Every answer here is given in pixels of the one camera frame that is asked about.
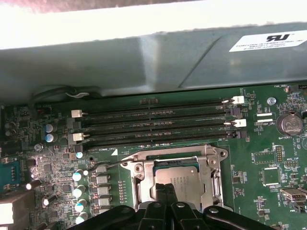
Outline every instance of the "motherboard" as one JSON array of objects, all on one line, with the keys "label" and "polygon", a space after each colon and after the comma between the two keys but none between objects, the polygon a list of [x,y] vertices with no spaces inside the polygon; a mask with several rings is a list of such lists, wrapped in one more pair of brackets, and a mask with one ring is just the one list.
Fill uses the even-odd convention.
[{"label": "motherboard", "polygon": [[0,193],[33,195],[20,214],[28,226],[16,229],[65,230],[115,206],[137,210],[156,183],[172,183],[197,210],[215,204],[304,230],[306,99],[307,82],[297,82],[42,103],[37,119],[27,106],[2,106]]}]

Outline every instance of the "cpu socket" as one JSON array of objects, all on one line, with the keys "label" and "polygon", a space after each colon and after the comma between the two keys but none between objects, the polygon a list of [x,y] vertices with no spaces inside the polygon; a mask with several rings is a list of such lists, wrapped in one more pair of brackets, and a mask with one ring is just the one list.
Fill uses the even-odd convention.
[{"label": "cpu socket", "polygon": [[194,204],[202,211],[208,206],[224,206],[220,162],[228,151],[210,145],[142,150],[122,160],[130,170],[133,205],[155,201],[155,184],[174,185],[178,201]]}]

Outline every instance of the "connector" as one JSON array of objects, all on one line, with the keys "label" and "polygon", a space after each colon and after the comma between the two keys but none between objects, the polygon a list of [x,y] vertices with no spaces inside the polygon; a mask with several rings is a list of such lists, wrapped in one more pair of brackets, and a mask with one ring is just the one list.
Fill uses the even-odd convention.
[{"label": "connector", "polygon": [[280,191],[291,202],[305,202],[307,200],[306,193],[296,188],[284,188]]}]

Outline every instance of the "gray metal panel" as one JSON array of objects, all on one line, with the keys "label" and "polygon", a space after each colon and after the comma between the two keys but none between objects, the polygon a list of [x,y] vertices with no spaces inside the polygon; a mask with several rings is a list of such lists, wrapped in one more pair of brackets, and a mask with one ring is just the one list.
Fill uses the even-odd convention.
[{"label": "gray metal panel", "polygon": [[229,53],[244,35],[298,30],[307,30],[307,25],[272,25],[229,31],[216,41],[180,87],[208,88],[306,79],[306,42],[295,47]]},{"label": "gray metal panel", "polygon": [[0,101],[26,103],[60,85],[100,86],[109,96],[305,79],[307,44],[229,50],[244,35],[306,29],[289,23],[0,50]]}]

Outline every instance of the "sticker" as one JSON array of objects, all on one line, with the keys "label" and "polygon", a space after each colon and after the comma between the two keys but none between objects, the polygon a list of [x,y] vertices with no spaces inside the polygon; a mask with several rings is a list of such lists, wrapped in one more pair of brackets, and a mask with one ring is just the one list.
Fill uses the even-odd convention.
[{"label": "sticker", "polygon": [[246,35],[229,52],[293,47],[307,41],[307,30]]}]

